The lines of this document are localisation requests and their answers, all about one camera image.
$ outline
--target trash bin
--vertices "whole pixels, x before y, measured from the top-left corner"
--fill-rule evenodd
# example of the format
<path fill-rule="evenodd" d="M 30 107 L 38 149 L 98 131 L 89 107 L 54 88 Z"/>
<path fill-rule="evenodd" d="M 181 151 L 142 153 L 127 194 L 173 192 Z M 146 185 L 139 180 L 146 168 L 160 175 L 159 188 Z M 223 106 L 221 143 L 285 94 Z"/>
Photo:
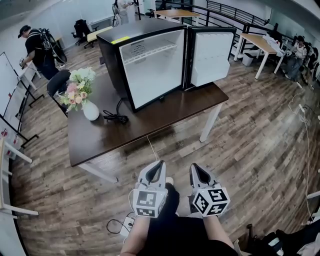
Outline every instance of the trash bin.
<path fill-rule="evenodd" d="M 245 65 L 245 66 L 250 66 L 251 65 L 251 62 L 252 60 L 254 59 L 254 57 L 249 54 L 249 53 L 245 53 L 244 56 L 243 56 L 243 60 L 242 60 L 242 63 Z"/>

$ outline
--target mini fridge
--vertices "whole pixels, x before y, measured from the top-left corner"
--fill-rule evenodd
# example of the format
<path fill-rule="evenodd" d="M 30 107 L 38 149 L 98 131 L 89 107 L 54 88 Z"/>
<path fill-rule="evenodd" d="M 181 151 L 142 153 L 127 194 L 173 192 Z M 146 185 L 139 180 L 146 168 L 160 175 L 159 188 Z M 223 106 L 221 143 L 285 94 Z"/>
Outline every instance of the mini fridge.
<path fill-rule="evenodd" d="M 136 112 L 173 90 L 226 77 L 235 32 L 148 18 L 97 39 L 114 88 Z"/>

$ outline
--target yellow label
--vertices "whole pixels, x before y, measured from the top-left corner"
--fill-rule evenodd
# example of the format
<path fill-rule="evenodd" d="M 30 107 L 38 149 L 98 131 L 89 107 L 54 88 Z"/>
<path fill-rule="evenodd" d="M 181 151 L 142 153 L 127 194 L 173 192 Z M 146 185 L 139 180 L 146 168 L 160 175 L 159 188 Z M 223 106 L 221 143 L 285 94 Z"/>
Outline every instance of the yellow label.
<path fill-rule="evenodd" d="M 124 40 L 128 40 L 129 38 L 130 38 L 130 36 L 124 36 L 124 37 L 121 37 L 121 38 L 119 38 L 117 40 L 112 41 L 111 44 L 114 45 L 114 44 L 117 44 L 117 43 L 122 42 Z"/>

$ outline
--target white vase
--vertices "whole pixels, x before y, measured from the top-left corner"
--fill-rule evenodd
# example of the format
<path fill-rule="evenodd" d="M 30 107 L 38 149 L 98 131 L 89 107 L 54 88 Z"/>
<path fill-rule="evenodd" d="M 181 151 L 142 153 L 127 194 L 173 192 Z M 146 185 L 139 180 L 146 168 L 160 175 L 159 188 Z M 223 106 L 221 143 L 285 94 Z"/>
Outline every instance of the white vase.
<path fill-rule="evenodd" d="M 100 115 L 98 107 L 88 99 L 83 105 L 83 113 L 84 116 L 90 121 L 96 120 Z"/>

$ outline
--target dark brown table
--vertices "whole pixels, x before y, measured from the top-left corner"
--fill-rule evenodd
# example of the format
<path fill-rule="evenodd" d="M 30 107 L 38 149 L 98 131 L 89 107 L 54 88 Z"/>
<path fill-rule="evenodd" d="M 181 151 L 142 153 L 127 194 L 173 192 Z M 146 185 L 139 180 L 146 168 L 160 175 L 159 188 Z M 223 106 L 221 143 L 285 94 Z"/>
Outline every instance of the dark brown table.
<path fill-rule="evenodd" d="M 214 125 L 222 103 L 229 99 L 212 83 L 192 91 L 176 90 L 162 101 L 157 100 L 137 113 L 133 113 L 123 102 L 119 113 L 126 115 L 129 122 L 122 124 L 103 118 L 103 110 L 116 113 L 120 100 L 109 75 L 96 77 L 92 90 L 89 99 L 99 108 L 98 119 L 89 121 L 80 110 L 68 114 L 70 163 L 72 167 L 80 166 L 112 183 L 118 182 L 118 179 L 88 161 L 214 107 L 200 136 L 203 142 Z"/>

